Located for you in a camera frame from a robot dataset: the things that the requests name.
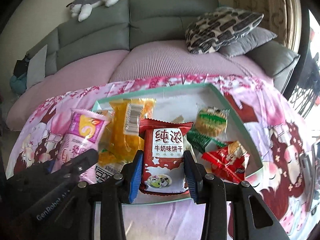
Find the patterned pillow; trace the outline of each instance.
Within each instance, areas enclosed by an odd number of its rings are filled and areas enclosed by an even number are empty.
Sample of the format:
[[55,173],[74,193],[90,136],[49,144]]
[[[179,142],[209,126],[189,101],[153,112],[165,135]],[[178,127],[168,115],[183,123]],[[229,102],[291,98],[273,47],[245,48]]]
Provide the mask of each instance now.
[[247,35],[262,18],[262,13],[230,7],[219,7],[213,13],[205,13],[186,30],[188,50],[191,54],[215,52]]

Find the white pillow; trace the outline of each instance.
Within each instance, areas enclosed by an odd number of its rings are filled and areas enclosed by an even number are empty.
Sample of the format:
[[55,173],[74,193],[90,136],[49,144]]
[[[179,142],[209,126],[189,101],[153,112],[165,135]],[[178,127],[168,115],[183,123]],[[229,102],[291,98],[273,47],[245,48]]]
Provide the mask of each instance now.
[[27,72],[27,90],[33,85],[40,83],[45,77],[45,59],[47,56],[46,44],[37,54],[30,60]]

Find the beige wall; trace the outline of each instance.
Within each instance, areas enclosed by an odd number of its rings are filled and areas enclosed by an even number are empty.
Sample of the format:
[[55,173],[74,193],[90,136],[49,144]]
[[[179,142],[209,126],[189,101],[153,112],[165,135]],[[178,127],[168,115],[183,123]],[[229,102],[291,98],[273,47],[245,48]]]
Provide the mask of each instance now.
[[[0,93],[10,91],[9,78],[17,59],[60,23],[70,18],[66,5],[73,0],[23,0],[0,36]],[[233,5],[233,0],[219,0]]]

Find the gray and white plush dog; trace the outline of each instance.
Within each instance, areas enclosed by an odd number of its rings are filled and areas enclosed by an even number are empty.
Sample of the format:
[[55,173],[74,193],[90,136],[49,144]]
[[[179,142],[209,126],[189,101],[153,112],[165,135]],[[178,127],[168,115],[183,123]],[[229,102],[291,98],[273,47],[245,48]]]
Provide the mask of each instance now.
[[118,2],[118,0],[74,0],[66,7],[69,6],[72,17],[78,16],[78,21],[82,22],[90,16],[92,8],[96,8],[103,4],[109,7],[116,2]]

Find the curtain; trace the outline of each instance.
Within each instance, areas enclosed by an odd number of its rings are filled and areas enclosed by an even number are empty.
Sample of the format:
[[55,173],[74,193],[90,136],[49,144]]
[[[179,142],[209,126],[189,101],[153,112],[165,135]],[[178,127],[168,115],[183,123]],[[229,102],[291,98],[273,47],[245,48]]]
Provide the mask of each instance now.
[[278,35],[276,41],[298,51],[301,32],[300,0],[234,0],[235,8],[264,14],[260,27]]

